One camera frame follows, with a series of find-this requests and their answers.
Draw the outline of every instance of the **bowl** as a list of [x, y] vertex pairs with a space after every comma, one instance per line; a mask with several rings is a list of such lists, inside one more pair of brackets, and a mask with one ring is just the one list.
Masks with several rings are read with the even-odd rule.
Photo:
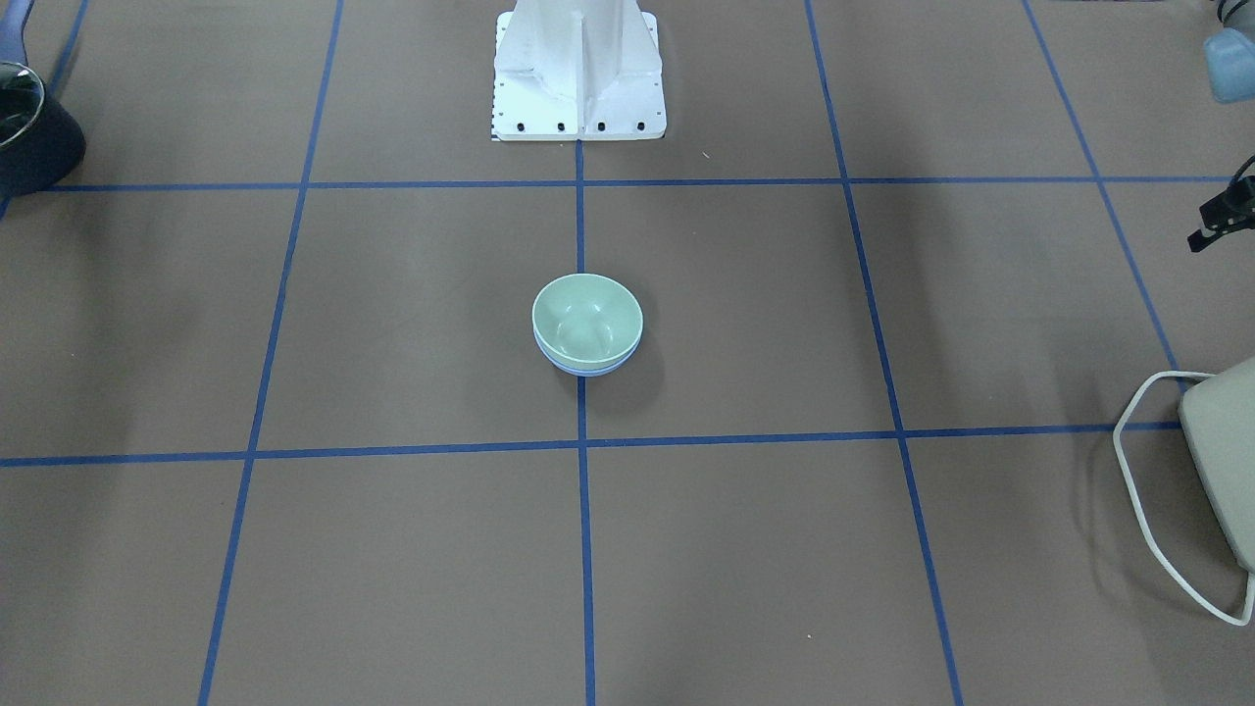
[[645, 329], [640, 302], [626, 286], [589, 272], [561, 276], [532, 302], [532, 332], [558, 370], [606, 375], [631, 357]]

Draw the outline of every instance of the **white plastic stand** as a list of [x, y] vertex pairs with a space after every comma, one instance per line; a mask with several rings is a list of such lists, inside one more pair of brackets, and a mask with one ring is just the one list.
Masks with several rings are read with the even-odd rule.
[[493, 65], [494, 139], [666, 132], [658, 19], [636, 0], [518, 0], [497, 19]]

